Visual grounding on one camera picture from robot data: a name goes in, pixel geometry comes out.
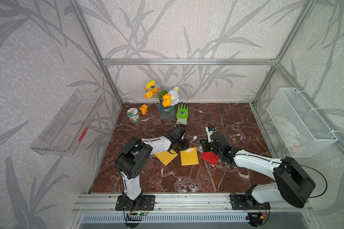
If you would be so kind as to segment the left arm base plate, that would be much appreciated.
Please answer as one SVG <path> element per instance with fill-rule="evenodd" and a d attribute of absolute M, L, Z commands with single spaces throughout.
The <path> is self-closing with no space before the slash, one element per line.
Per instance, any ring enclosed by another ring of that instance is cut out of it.
<path fill-rule="evenodd" d="M 132 211 L 132 210 L 154 210 L 155 195 L 140 195 L 135 200 L 131 200 L 126 195 L 118 196 L 115 210 Z"/>

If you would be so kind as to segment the red envelope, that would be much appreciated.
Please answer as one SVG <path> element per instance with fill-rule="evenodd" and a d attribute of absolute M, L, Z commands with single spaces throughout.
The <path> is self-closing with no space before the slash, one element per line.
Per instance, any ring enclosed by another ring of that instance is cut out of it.
<path fill-rule="evenodd" d="M 213 165 L 217 165 L 219 162 L 219 156 L 214 154 L 212 151 L 203 152 L 201 154 L 201 159 L 205 160 Z"/>

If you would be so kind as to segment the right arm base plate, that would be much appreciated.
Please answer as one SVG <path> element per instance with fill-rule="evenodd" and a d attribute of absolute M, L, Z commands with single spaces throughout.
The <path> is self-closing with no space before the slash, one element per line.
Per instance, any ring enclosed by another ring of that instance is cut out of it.
<path fill-rule="evenodd" d="M 270 210 L 268 202 L 258 203 L 250 195 L 231 193 L 229 199 L 232 210 Z"/>

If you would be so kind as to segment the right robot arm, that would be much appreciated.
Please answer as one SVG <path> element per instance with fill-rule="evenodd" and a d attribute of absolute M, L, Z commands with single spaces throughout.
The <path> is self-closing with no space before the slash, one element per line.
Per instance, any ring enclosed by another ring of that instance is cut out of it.
<path fill-rule="evenodd" d="M 200 143 L 204 152 L 212 152 L 229 165 L 250 169 L 273 179 L 273 183 L 253 185 L 245 194 L 233 199 L 235 203 L 244 204 L 249 209 L 281 201 L 303 208 L 316 187 L 304 167 L 292 157 L 270 158 L 231 147 L 224 136 L 215 131 L 208 132 L 208 138 L 202 139 Z"/>

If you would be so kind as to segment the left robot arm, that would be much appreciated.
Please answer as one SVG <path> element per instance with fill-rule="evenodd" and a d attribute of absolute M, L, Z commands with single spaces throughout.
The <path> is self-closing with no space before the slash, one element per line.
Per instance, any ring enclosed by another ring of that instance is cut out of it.
<path fill-rule="evenodd" d="M 185 133 L 184 128 L 176 126 L 169 135 L 150 139 L 133 136 L 128 141 L 115 159 L 116 169 L 123 178 L 123 193 L 127 200 L 141 199 L 140 173 L 151 155 L 161 152 L 170 154 L 172 150 L 178 152 L 189 148 Z"/>

